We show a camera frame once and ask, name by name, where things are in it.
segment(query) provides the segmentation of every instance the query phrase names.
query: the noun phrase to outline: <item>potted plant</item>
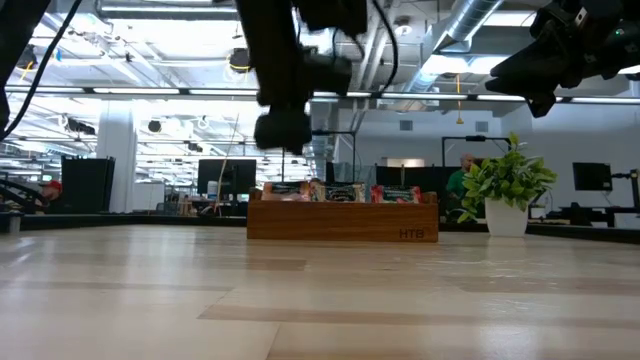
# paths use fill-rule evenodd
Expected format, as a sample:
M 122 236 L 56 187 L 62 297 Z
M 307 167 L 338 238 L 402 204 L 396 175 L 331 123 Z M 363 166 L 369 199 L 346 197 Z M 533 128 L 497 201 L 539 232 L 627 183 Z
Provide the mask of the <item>potted plant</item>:
M 474 219 L 484 203 L 487 225 L 492 236 L 523 237 L 527 228 L 527 207 L 539 194 L 550 189 L 556 174 L 544 167 L 541 157 L 522 154 L 525 144 L 514 133 L 509 135 L 511 149 L 498 159 L 485 159 L 472 165 L 463 185 L 465 212 L 458 222 Z

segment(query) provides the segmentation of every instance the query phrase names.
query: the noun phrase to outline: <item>ceiling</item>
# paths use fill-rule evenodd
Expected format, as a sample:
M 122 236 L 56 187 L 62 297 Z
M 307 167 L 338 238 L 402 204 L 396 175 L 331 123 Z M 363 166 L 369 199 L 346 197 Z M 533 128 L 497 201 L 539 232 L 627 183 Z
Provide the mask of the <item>ceiling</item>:
M 58 0 L 59 9 L 64 9 L 65 1 Z M 531 39 L 528 36 L 526 25 L 533 20 L 534 12 L 540 6 L 545 5 L 544 0 L 518 0 L 505 1 L 500 9 L 489 18 L 485 26 L 474 37 L 474 45 L 470 53 L 448 55 L 445 60 L 448 64 L 451 58 L 464 59 L 465 63 L 473 65 L 473 61 L 484 59 L 489 63 L 499 61 L 500 56 L 506 57 L 517 51 L 518 47 L 524 47 Z M 257 88 L 257 82 L 253 73 L 237 74 L 230 70 L 228 57 L 234 48 L 246 47 L 242 36 L 242 27 L 236 21 L 232 12 L 222 13 L 219 20 L 187 20 L 180 18 L 161 19 L 147 18 L 144 13 L 139 13 L 138 18 L 131 18 L 131 14 L 124 18 L 102 18 L 90 14 L 93 1 L 85 1 L 81 13 L 77 14 L 71 23 L 71 27 L 61 40 L 55 58 L 49 62 L 47 70 L 41 81 L 41 85 L 50 86 L 77 86 L 77 87 L 180 87 L 180 88 Z M 391 19 L 398 23 L 402 19 L 408 25 L 410 32 L 398 36 L 399 47 L 399 71 L 394 84 L 395 91 L 402 89 L 403 84 L 409 81 L 416 72 L 423 68 L 424 58 L 423 42 L 425 33 L 430 25 L 445 21 L 450 15 L 453 1 L 400 1 L 396 9 L 396 16 Z M 111 6 L 132 5 L 157 5 L 167 4 L 176 6 L 203 6 L 203 1 L 177 1 L 167 0 L 157 2 L 155 0 L 118 0 L 102 1 L 103 8 Z M 40 25 L 35 29 L 31 44 L 34 53 L 41 61 L 53 36 L 62 24 L 64 11 L 53 11 L 43 17 Z M 380 26 L 370 32 L 377 33 L 376 41 L 382 34 Z M 301 41 L 306 45 L 317 46 L 319 52 L 330 53 L 332 48 L 332 32 L 327 30 L 319 33 L 309 33 L 304 26 L 301 30 Z M 367 34 L 362 35 L 359 41 L 365 43 Z M 354 61 L 352 90 L 375 90 L 383 85 L 390 75 L 393 63 L 390 42 L 380 43 L 380 60 L 374 56 L 369 61 L 362 63 L 360 53 L 353 42 L 341 35 L 336 41 L 336 51 Z M 372 51 L 378 45 L 373 44 Z M 486 69 L 480 73 L 470 72 L 473 66 L 465 68 L 459 76 L 441 74 L 437 76 L 431 91 L 461 92 L 461 93 L 485 93 L 483 84 L 490 79 Z M 357 74 L 367 70 L 371 73 L 368 82 L 365 76 L 363 81 L 358 81 Z M 35 71 L 18 69 L 14 71 L 10 80 L 11 85 L 30 85 Z M 560 95 L 606 95 L 615 96 L 628 89 L 628 81 L 624 76 L 618 76 L 611 81 L 604 82 L 601 79 L 589 79 L 580 87 L 567 91 L 562 90 Z M 12 113 L 15 114 L 24 99 L 22 94 L 9 95 Z M 73 97 L 45 97 L 36 96 L 23 122 L 14 132 L 14 137 L 23 136 L 35 138 L 38 141 L 13 140 L 4 144 L 4 160 L 0 167 L 13 172 L 19 171 L 49 171 L 59 173 L 59 165 L 56 158 L 60 154 L 91 156 L 94 154 L 96 138 L 80 136 L 83 141 L 73 141 L 78 134 L 65 129 L 68 119 L 80 121 L 93 127 L 99 132 L 101 101 L 99 98 Z M 138 146 L 138 174 L 140 179 L 149 178 L 173 182 L 176 184 L 189 184 L 194 178 L 195 163 L 199 156 L 252 156 L 262 159 L 267 158 L 262 171 L 262 180 L 280 179 L 281 173 L 275 165 L 280 151 L 262 152 L 252 143 L 252 134 L 255 119 L 265 110 L 254 101 L 205 101 L 205 100 L 177 100 L 158 97 L 158 99 L 135 100 L 136 106 L 145 109 L 147 114 L 140 119 Z M 316 128 L 343 129 L 353 117 L 353 104 L 344 101 L 333 103 L 326 108 L 314 105 L 311 109 Z M 331 109 L 338 114 L 332 122 Z M 367 132 L 381 134 L 386 127 L 397 127 L 385 124 L 389 112 L 377 110 L 377 106 L 369 107 L 367 111 L 367 126 L 363 128 Z M 500 116 L 513 109 L 510 104 L 500 103 L 465 103 L 464 109 L 468 111 L 484 111 L 485 117 Z M 439 121 L 438 114 L 447 118 L 447 114 L 457 112 L 457 102 L 440 102 L 431 104 L 421 110 L 428 111 L 427 124 L 439 124 L 446 127 L 448 122 Z M 153 133 L 148 130 L 150 121 L 163 123 L 161 133 Z M 201 143 L 203 152 L 194 153 L 187 149 L 187 145 L 180 140 L 190 140 Z M 314 140 L 306 149 L 305 156 L 300 158 L 288 157 L 286 159 L 285 175 L 287 179 L 309 178 L 321 175 L 321 166 L 316 164 L 324 162 L 324 159 L 332 154 L 334 139 L 327 137 Z M 42 158 L 37 162 L 30 160 L 33 155 Z

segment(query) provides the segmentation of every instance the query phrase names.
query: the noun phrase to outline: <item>person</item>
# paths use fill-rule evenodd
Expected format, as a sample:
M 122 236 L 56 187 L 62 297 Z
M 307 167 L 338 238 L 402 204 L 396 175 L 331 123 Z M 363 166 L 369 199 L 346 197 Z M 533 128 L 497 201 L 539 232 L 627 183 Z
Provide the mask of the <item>person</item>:
M 47 214 L 59 214 L 62 211 L 62 183 L 51 180 L 42 184 L 41 194 L 49 200 L 49 207 L 45 210 Z
M 475 157 L 473 155 L 463 154 L 460 157 L 460 170 L 454 172 L 449 177 L 447 193 L 449 193 L 449 198 L 455 200 L 456 203 L 462 201 L 464 195 L 467 193 L 467 189 L 462 183 L 464 182 L 464 175 L 471 170 L 471 165 L 473 165 L 474 161 Z

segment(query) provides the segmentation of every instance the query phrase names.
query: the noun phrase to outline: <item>wooden crate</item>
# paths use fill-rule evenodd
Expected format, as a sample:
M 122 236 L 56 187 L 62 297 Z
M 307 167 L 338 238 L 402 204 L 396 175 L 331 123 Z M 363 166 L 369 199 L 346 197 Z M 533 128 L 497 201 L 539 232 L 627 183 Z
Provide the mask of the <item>wooden crate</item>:
M 247 238 L 435 243 L 438 205 L 251 201 Z

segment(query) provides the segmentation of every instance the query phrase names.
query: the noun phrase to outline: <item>pillar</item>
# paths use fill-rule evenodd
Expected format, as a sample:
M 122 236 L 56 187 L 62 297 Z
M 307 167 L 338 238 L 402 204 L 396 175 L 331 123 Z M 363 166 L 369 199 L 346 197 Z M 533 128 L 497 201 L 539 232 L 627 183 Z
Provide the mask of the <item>pillar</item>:
M 115 158 L 110 212 L 133 211 L 138 134 L 132 101 L 102 101 L 98 129 L 98 158 Z

